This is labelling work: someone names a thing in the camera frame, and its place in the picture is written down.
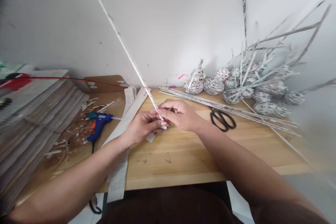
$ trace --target black scissors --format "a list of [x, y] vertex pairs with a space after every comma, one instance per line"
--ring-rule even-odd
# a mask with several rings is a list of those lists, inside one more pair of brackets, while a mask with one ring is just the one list
[[[217, 110], [217, 109], [215, 109], [215, 108], [213, 108], [213, 107], [210, 107], [210, 106], [209, 106], [209, 108], [211, 109], [210, 117], [211, 117], [211, 121], [212, 121], [212, 123], [213, 123], [217, 128], [219, 128], [221, 131], [223, 131], [223, 132], [227, 132], [227, 131], [229, 130], [229, 128], [234, 129], [234, 128], [237, 127], [236, 121], [232, 118], [232, 116], [230, 116], [229, 114], [227, 114], [227, 113], [225, 113], [225, 112], [223, 112], [223, 111]], [[233, 125], [230, 125], [230, 124], [225, 120], [225, 118], [224, 118], [223, 115], [226, 115], [227, 117], [229, 117]], [[218, 119], [218, 121], [220, 121], [220, 122], [223, 124], [224, 128], [219, 127], [219, 126], [215, 123], [215, 121], [214, 121], [214, 117], [216, 117], [216, 118]]]

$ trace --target hand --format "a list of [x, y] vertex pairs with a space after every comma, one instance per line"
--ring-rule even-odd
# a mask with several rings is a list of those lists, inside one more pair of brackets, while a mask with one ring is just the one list
[[183, 100], [167, 99], [159, 105], [158, 110], [153, 109], [150, 113], [162, 116], [168, 123], [171, 121], [185, 131], [195, 131], [198, 127], [207, 123]]
[[157, 117], [156, 114], [151, 114], [149, 111], [140, 111], [136, 114], [127, 130], [122, 134], [128, 147], [141, 142], [152, 131], [163, 132], [164, 129], [160, 128], [161, 126], [170, 126], [169, 123]]

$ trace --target pink paint spot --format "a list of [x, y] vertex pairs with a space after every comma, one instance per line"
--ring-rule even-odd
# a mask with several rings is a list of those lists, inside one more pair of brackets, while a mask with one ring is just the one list
[[[178, 79], [181, 79], [182, 77], [183, 77], [184, 75], [181, 75]], [[187, 76], [188, 77], [188, 75], [185, 75], [185, 76]]]

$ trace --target left hand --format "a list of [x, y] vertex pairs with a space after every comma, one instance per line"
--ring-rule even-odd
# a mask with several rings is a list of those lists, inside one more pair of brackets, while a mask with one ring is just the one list
[[128, 147], [141, 142], [152, 131], [163, 132], [161, 126], [169, 127], [169, 123], [158, 119], [157, 114], [151, 114], [149, 111], [140, 111], [136, 114], [127, 130], [122, 134]]

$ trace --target glue gun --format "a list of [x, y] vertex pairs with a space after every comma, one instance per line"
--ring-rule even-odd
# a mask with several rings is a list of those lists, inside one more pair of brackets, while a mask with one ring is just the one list
[[113, 115], [106, 113], [88, 113], [87, 117], [96, 121], [96, 126], [94, 127], [93, 132], [87, 138], [89, 142], [94, 143], [100, 137], [105, 124], [112, 121]]

